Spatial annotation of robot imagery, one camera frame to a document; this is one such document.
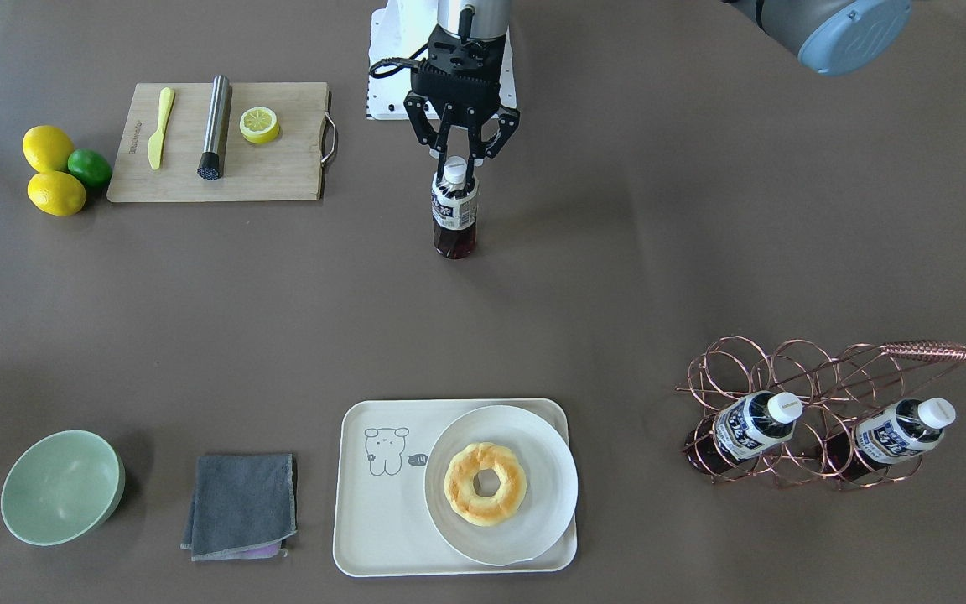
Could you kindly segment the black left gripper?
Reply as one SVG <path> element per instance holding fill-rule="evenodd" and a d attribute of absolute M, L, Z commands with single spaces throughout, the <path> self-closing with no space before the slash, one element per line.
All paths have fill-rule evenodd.
<path fill-rule="evenodd" d="M 505 38 L 467 38 L 434 26 L 427 42 L 427 57 L 413 67 L 405 111 L 415 138 L 437 159 L 437 175 L 444 172 L 451 123 L 466 127 L 469 158 L 466 183 L 475 188 L 475 166 L 495 158 L 520 126 L 517 108 L 499 106 L 500 70 Z M 426 115 L 429 104 L 439 116 L 434 130 Z M 497 112 L 498 129 L 487 140 L 482 127 Z"/>

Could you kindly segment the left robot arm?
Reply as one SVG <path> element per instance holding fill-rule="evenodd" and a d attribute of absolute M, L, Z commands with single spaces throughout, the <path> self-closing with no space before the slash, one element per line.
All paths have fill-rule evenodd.
<path fill-rule="evenodd" d="M 733 8 L 806 69 L 842 76 L 896 41 L 912 4 L 735 1 Z M 371 75 L 409 74 L 407 119 L 449 182 L 473 182 L 475 168 L 497 156 L 520 125 L 501 90 L 511 13 L 510 1 L 391 1 L 373 30 L 408 49 L 406 57 L 377 61 Z"/>

